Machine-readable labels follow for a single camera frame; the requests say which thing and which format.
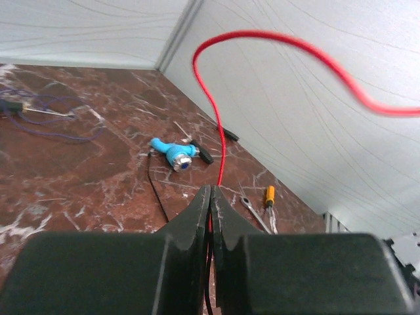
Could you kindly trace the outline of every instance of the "marble floor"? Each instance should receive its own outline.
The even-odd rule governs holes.
[[[98,131],[97,117],[105,126],[98,138],[78,142],[31,135],[7,118],[0,119],[0,286],[19,250],[35,233],[153,232],[162,227],[165,220],[147,180],[146,159],[152,137],[182,144],[185,136],[174,121],[207,147],[215,162],[206,165],[196,158],[189,170],[176,173],[163,155],[153,154],[152,178],[169,219],[188,205],[201,185],[217,181],[221,156],[217,131],[158,72],[3,65],[0,84],[39,95],[78,97],[92,109],[67,99],[69,106],[78,108],[78,119],[47,128],[35,126],[38,131],[88,137]],[[39,114],[28,117],[44,119]],[[228,140],[222,190],[255,225],[239,197],[245,194],[262,211],[268,185],[276,188],[279,232],[325,230],[321,217],[240,144]]]

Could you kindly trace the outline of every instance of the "blue plug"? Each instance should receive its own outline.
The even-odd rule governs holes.
[[[192,144],[181,146],[175,143],[164,143],[159,138],[153,138],[150,145],[155,150],[166,154],[166,159],[176,172],[189,168],[192,157],[199,153],[198,149]]]

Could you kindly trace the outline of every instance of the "red wire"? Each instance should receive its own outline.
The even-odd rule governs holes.
[[[331,69],[345,84],[347,89],[354,95],[354,97],[359,100],[362,105],[364,105],[368,110],[376,114],[381,115],[388,115],[388,116],[419,116],[420,115],[420,108],[393,108],[386,104],[380,103],[370,96],[368,96],[359,86],[359,84],[344,70],[337,61],[335,61],[332,57],[328,56],[324,51],[316,48],[314,45],[303,41],[300,38],[289,36],[282,33],[276,33],[274,31],[262,31],[262,30],[239,30],[239,31],[230,31],[228,33],[220,34],[218,36],[212,37],[202,43],[194,53],[192,58],[192,67],[194,74],[198,83],[200,84],[201,88],[203,89],[204,93],[207,95],[211,105],[213,106],[213,110],[215,111],[217,125],[219,126],[219,134],[220,140],[222,142],[222,159],[220,161],[220,171],[219,171],[219,179],[217,181],[217,185],[221,185],[222,177],[223,177],[223,170],[224,170],[224,161],[226,157],[226,141],[224,139],[223,128],[222,128],[222,121],[219,113],[219,109],[217,108],[215,99],[210,94],[209,90],[205,86],[201,75],[198,73],[198,66],[197,66],[197,59],[198,56],[208,47],[211,45],[220,43],[222,41],[227,41],[233,38],[240,38],[240,37],[251,37],[251,38],[263,38],[263,39],[271,39],[273,41],[278,41],[280,43],[286,43],[291,46],[295,46],[311,55],[315,56],[317,59],[322,61],[329,69]]]

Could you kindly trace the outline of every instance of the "black wire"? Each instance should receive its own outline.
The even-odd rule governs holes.
[[[213,235],[209,235],[209,243],[207,250],[207,262],[205,263],[205,283],[204,283],[204,300],[205,307],[207,308],[208,315],[213,315],[213,310],[210,303],[210,267],[211,267],[211,257],[213,256]]]
[[[163,216],[165,217],[165,221],[166,221],[166,223],[168,223],[169,222],[168,215],[166,214],[166,211],[165,211],[165,208],[163,207],[162,201],[159,198],[158,191],[156,190],[155,185],[154,185],[154,183],[152,181],[152,178],[150,176],[150,162],[152,160],[152,152],[147,153],[147,160],[148,160],[147,161],[147,177],[149,179],[150,186],[152,186],[152,188],[153,188],[153,192],[155,193],[157,202],[159,202],[160,209],[162,210]]]

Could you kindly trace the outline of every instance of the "paneled wall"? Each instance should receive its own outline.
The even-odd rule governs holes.
[[[4,0],[0,62],[153,68],[188,0]]]
[[[191,72],[211,36],[261,28],[319,46],[375,98],[420,105],[420,2],[205,0],[165,75],[207,113]],[[241,39],[199,68],[241,144],[318,213],[387,238],[420,228],[420,119],[372,114],[313,58]]]

